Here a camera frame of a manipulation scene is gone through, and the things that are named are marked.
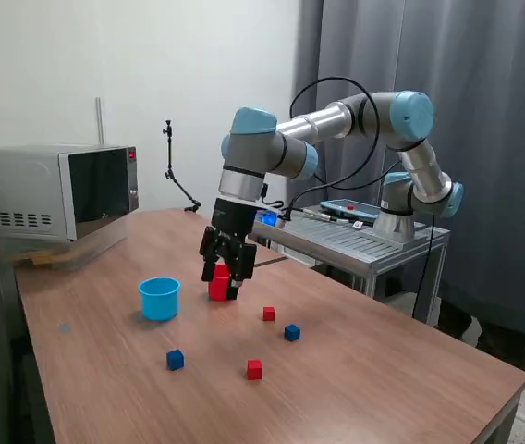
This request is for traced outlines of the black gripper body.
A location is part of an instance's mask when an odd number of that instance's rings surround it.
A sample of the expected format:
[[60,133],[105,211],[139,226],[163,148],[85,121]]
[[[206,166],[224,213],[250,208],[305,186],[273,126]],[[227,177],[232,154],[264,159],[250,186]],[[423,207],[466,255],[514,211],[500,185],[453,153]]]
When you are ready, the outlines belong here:
[[218,197],[215,200],[212,225],[228,236],[244,241],[251,233],[256,207]]

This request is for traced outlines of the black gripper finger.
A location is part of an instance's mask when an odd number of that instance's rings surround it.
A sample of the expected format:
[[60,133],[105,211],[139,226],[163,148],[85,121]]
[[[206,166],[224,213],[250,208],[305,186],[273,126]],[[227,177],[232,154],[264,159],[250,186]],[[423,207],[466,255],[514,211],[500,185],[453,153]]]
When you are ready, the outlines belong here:
[[225,264],[229,272],[226,284],[226,299],[238,297],[242,282],[251,279],[255,265],[257,246],[240,240],[232,240],[227,247]]
[[214,276],[215,264],[217,261],[217,242],[218,234],[214,227],[206,227],[201,239],[199,254],[203,259],[203,270],[201,280],[211,282]]

